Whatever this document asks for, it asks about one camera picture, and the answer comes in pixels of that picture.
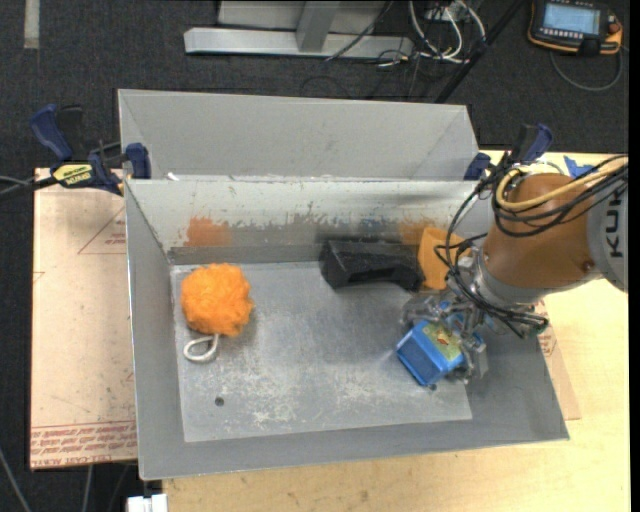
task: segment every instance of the black carpet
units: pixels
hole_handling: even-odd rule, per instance
[[[87,139],[112,141],[119,88],[434,102],[457,71],[439,62],[382,71],[348,59],[186,56],[184,32],[215,20],[216,4],[209,1],[40,3],[39,50],[24,49],[24,2],[0,3],[0,175],[27,178],[34,167],[54,163],[28,126],[47,103],[82,105]],[[554,135],[553,151],[628,151],[630,1],[608,3],[625,31],[620,59],[557,59],[572,80],[589,87],[608,84],[621,63],[620,79],[601,92],[557,74],[548,52],[526,40],[529,6],[519,9],[447,100],[468,105],[481,147],[507,148],[522,123],[543,123]],[[485,0],[478,14],[490,29],[511,4]],[[406,2],[395,2],[376,31],[412,36]],[[465,28],[466,36],[473,34],[472,26]],[[27,466],[32,209],[31,197],[0,203],[0,446],[34,511],[79,510],[85,468],[32,473]],[[88,510],[106,510],[122,470],[95,468]],[[126,475],[123,495],[142,492],[135,475]],[[20,503],[0,470],[5,510],[20,510]]]

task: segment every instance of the wire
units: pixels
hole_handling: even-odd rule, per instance
[[[15,183],[17,185],[28,186],[29,183],[31,181],[33,181],[33,179],[21,180],[21,179],[18,179],[18,178],[13,178],[11,176],[0,176],[0,181],[6,181],[6,182],[9,182],[9,183]]]
[[[485,31],[484,25],[482,24],[482,20],[471,7],[469,7],[462,0],[456,0],[452,5],[458,5],[466,9],[466,11],[469,13],[471,18],[477,25],[480,31],[481,38],[484,38],[486,36],[486,31]],[[436,48],[433,44],[431,44],[431,42],[427,39],[423,30],[420,28],[420,24],[418,23],[418,18],[416,16],[414,2],[412,0],[409,1],[409,17],[411,19],[411,25],[413,26],[413,29],[415,30],[416,34],[418,34],[418,36],[423,41],[423,43],[432,52],[432,53],[427,53],[424,51],[420,51],[421,57],[425,57],[429,59],[437,59],[437,60],[452,62],[456,64],[463,64],[465,62],[465,59],[455,58],[462,51],[464,46],[464,40],[462,37],[462,33],[460,32],[460,29],[458,27],[458,24],[456,23],[456,21],[453,19],[453,16],[451,15],[451,7],[442,8],[441,18],[446,17],[454,29],[456,40],[457,40],[457,48],[453,51],[447,50],[446,52],[442,52],[441,50]]]
[[[362,38],[366,36],[371,31],[371,29],[373,29],[373,27],[375,27],[378,23],[380,23],[380,21],[382,21],[382,18],[384,17],[385,14],[389,12],[389,9],[391,9],[392,5],[393,5],[393,0],[388,1],[380,11],[378,16],[376,16],[376,18],[362,32],[360,32],[349,44],[345,45],[343,48],[338,50],[331,57],[327,57],[325,59],[325,62],[329,62],[339,57],[342,57],[345,53],[351,50],[351,48],[357,45],[362,40]]]
[[[612,160],[623,157],[626,157],[626,155],[617,155],[616,157],[609,158],[595,166],[595,169],[599,170]],[[522,212],[526,210],[512,212],[510,210],[503,209],[497,201],[496,193],[492,197],[492,208],[496,226],[503,233],[511,237],[524,238],[540,234],[544,231],[547,231],[548,229],[551,229],[554,226],[571,222],[576,218],[585,215],[593,206],[599,204],[604,199],[609,198],[614,194],[620,194],[624,190],[626,190],[628,184],[628,172],[629,165],[628,163],[624,163],[617,167],[613,172],[607,174],[604,178],[597,181],[594,185],[586,188],[572,200],[567,201],[562,205],[557,206],[556,208],[552,208],[550,210],[546,210],[542,213],[537,214],[522,215]],[[586,178],[582,178],[582,176],[576,178],[574,180],[574,183],[585,183]],[[574,208],[577,208],[582,204],[586,204],[586,201],[590,201],[593,197],[599,194],[603,194],[603,197],[599,197],[595,204],[592,203],[590,206],[580,209],[580,211],[578,211],[575,215],[569,217],[569,213],[571,213]],[[545,224],[532,224],[532,221],[540,221],[545,219],[547,220]],[[526,224],[532,227],[532,229],[528,231],[513,231],[505,225],[505,222]]]
[[[349,99],[356,99],[353,94],[351,94],[349,92],[349,90],[340,83],[339,80],[337,80],[336,78],[329,76],[329,75],[314,75],[314,76],[310,76],[309,78],[307,78],[304,82],[302,82],[302,84],[300,84],[300,90],[299,90],[299,96],[302,96],[304,93],[305,88],[307,87],[307,85],[309,85],[309,83],[313,82],[314,80],[324,80],[326,82],[331,82],[332,84],[334,84],[338,89],[340,89],[340,91]]]
[[[120,488],[122,487],[122,484],[124,482],[125,477],[127,476],[127,473],[129,472],[130,467],[131,467],[130,464],[126,464],[124,467],[124,470],[120,474],[120,478],[118,478],[118,482],[116,483],[116,486],[113,489],[113,493],[111,494],[111,499],[109,499],[109,506],[107,507],[107,512],[113,511],[113,507],[115,506],[116,501],[118,499],[118,492],[120,492]]]
[[[589,91],[589,92],[601,92],[601,91],[606,91],[608,89],[611,89],[617,82],[618,80],[620,80],[620,77],[622,76],[622,69],[623,69],[623,61],[622,61],[622,52],[618,51],[618,59],[617,59],[617,64],[616,64],[616,75],[613,77],[613,79],[605,85],[596,87],[596,86],[589,86],[589,85],[583,85],[583,84],[579,84],[578,82],[572,80],[571,78],[569,78],[558,66],[558,63],[556,61],[556,58],[554,56],[554,51],[553,50],[549,50],[549,59],[551,60],[551,64],[553,66],[553,69],[555,69],[556,73],[558,73],[558,75],[560,75],[560,78],[562,78],[563,80],[565,80],[566,82],[568,82],[569,84],[573,85],[574,87],[577,87],[578,89],[581,89],[583,91]]]
[[[546,328],[549,323],[549,320],[541,315],[537,315],[534,313],[528,313],[525,311],[518,311],[514,309],[508,309],[496,306],[488,302],[484,297],[482,297],[479,293],[477,293],[474,289],[472,289],[467,283],[464,282],[464,279],[461,276],[460,268],[459,268],[459,258],[463,250],[466,247],[470,246],[473,239],[467,239],[461,242],[460,244],[452,245],[451,237],[453,232],[455,231],[459,220],[466,210],[467,206],[471,203],[471,201],[475,197],[480,197],[484,190],[487,190],[496,185],[500,181],[503,175],[502,170],[496,171],[494,174],[491,174],[481,180],[476,188],[469,194],[469,196],[464,200],[462,205],[458,208],[458,211],[453,217],[451,224],[447,230],[447,235],[445,237],[444,243],[444,252],[445,254],[440,254],[439,250],[441,247],[436,246],[434,248],[434,252],[436,256],[449,268],[449,275],[455,280],[458,289],[461,293],[473,304],[475,304],[478,308],[484,311],[486,314],[490,315],[493,318],[496,318],[502,321],[509,329],[511,329],[516,335],[523,338],[524,334],[517,330],[513,325],[514,322],[517,322],[522,325],[528,325],[533,327],[539,331]],[[451,250],[457,247],[455,258],[452,258]]]
[[[11,471],[11,468],[9,467],[7,460],[4,458],[4,452],[2,451],[2,447],[0,447],[0,462],[2,462],[2,467],[4,468],[4,471],[7,474],[7,478],[9,479],[9,483],[13,488],[13,492],[15,492],[16,496],[18,497],[18,500],[20,500],[20,504],[22,505],[22,508],[24,509],[25,512],[31,512],[31,507],[29,507],[27,500],[25,499],[24,495],[22,494],[22,491],[20,490],[20,487],[18,486],[18,482],[16,482],[16,479],[13,476],[13,472]]]
[[[87,512],[89,506],[89,493],[91,492],[91,480],[93,479],[93,464],[87,470],[87,482],[84,485],[84,498],[82,500],[81,512]]]
[[[424,44],[425,44],[425,40],[424,39],[422,40],[421,44],[424,46]],[[411,83],[409,84],[409,90],[407,92],[407,101],[411,99],[411,95],[413,93],[413,86],[416,83],[416,78],[418,76],[418,70],[420,69],[420,57],[418,55],[416,55],[415,59],[416,59],[415,67],[413,68],[413,74],[411,76]]]
[[[609,174],[613,174],[614,172],[616,172],[616,170],[617,169],[610,169],[610,170],[601,169],[596,173],[589,174],[583,180],[570,181],[569,183],[567,183],[562,187],[553,189],[551,192],[547,192],[546,194],[542,194],[538,197],[534,197],[533,199],[528,199],[526,201],[511,202],[511,201],[507,201],[504,198],[505,188],[509,185],[509,183],[511,183],[511,181],[513,181],[513,178],[515,178],[516,176],[521,176],[523,174],[521,168],[515,168],[510,170],[507,173],[507,175],[500,181],[500,183],[498,183],[498,188],[496,190],[496,202],[502,208],[505,208],[511,211],[526,210],[529,208],[533,208],[535,206],[539,206],[542,203],[550,201],[551,199],[554,199],[558,196],[567,194],[576,188],[581,188],[585,183],[602,179],[603,177],[608,176]]]

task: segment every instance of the orange object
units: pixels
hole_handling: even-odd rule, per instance
[[[418,248],[418,262],[422,273],[425,276],[424,285],[427,288],[433,288],[434,290],[444,290],[446,288],[445,278],[449,269],[440,261],[440,258],[436,256],[434,247],[436,245],[444,245],[447,232],[438,228],[425,228],[422,232],[422,239],[420,240],[420,247]],[[464,239],[456,235],[451,234],[450,245],[455,245],[462,242]],[[444,249],[440,251],[440,254],[444,256]]]
[[[240,267],[212,264],[182,281],[180,303],[187,325],[203,334],[237,336],[249,322],[251,286]]]

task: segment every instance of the screen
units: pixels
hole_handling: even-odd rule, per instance
[[[598,35],[600,32],[600,11],[573,5],[548,3],[544,10],[542,25],[547,28]]]

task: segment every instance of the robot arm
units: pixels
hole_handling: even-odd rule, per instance
[[[548,319],[534,307],[549,293],[599,277],[626,291],[627,188],[625,155],[576,179],[527,173],[503,158],[461,205],[445,243],[435,249],[449,268],[447,288],[405,305],[403,321],[409,331],[397,354],[414,377],[423,385],[445,376],[465,381],[482,377],[486,345],[479,328],[488,325],[499,332],[502,325],[521,337],[541,332]],[[484,243],[469,239],[453,244],[465,209],[486,191],[494,223]],[[464,255],[468,249],[470,256]],[[431,345],[440,348],[441,340],[455,345],[459,354],[441,358],[431,350]]]
[[[495,212],[478,261],[478,293],[509,306],[531,304],[597,277],[626,290],[628,193],[623,168],[608,178],[596,176],[593,185],[561,174],[532,174],[499,196],[506,198],[500,210],[510,213],[505,219],[500,210]],[[590,193],[595,186],[599,191]]]

